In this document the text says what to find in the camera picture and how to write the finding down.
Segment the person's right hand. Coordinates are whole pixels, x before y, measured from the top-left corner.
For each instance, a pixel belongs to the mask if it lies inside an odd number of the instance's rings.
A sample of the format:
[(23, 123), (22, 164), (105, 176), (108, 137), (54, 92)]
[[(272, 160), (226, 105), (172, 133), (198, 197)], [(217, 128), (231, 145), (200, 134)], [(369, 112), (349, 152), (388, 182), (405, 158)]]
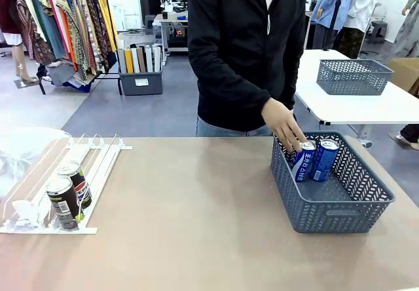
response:
[(306, 137), (288, 110), (281, 102), (270, 98), (262, 108), (261, 115), (267, 127), (276, 135), (288, 152), (301, 152), (301, 143)]

